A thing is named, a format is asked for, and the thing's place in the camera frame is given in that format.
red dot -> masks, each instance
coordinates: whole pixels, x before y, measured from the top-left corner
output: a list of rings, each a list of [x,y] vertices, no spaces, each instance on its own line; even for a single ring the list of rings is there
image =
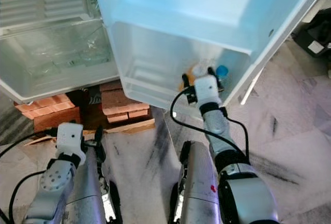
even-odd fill
[[[211,185],[210,189],[212,190],[212,192],[216,193],[216,188],[214,185]]]

stack of bricks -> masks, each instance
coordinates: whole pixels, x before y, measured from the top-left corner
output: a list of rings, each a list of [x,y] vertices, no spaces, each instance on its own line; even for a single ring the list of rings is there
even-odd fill
[[[127,98],[119,80],[100,85],[100,91],[102,111],[109,123],[148,116],[149,105]]]
[[[34,101],[32,104],[18,105],[15,103],[14,105],[18,110],[22,112],[23,115],[32,120],[39,116],[75,107],[65,94],[37,100]]]

blue bottle cap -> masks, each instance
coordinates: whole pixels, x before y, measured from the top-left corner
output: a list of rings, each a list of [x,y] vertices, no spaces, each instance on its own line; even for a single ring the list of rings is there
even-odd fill
[[[229,70],[224,65],[220,65],[216,69],[216,75],[219,77],[224,77],[228,74]]]

white marble floor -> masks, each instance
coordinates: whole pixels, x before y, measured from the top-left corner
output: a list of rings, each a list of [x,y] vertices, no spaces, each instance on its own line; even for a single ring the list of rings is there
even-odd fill
[[[331,80],[326,71],[323,61],[289,40],[268,62],[246,105],[234,99],[228,106],[229,116],[248,127],[251,162],[272,189],[285,224],[330,223]],[[154,108],[153,113],[156,129],[135,136],[111,134],[104,141],[104,171],[117,183],[125,224],[166,223],[182,144],[207,144],[203,134],[173,123],[167,111]],[[177,116],[202,126],[200,120]],[[242,130],[231,124],[231,134],[244,148]],[[16,182],[43,169],[53,155],[50,144],[17,147],[0,161],[1,208],[8,206]],[[19,191],[17,220],[36,188],[34,179]]]

marble floor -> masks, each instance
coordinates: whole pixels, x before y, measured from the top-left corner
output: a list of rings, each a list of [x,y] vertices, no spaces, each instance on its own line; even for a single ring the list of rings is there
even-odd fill
[[[287,40],[264,68],[246,105],[228,106],[229,117],[246,124],[251,162],[273,191],[285,224],[324,224],[331,220],[331,80],[322,60]],[[31,131],[30,121],[0,95],[0,144]],[[178,155],[186,140],[208,145],[205,136],[173,123],[169,112],[153,108],[156,128],[104,140],[104,172],[116,181],[124,223],[167,223],[172,185],[178,179]],[[177,114],[202,127],[201,120]],[[230,124],[232,138],[244,148],[244,135]],[[20,146],[0,161],[0,207],[6,209],[20,178],[44,169],[54,156],[52,144]],[[15,203],[23,218],[38,178],[22,186]]]

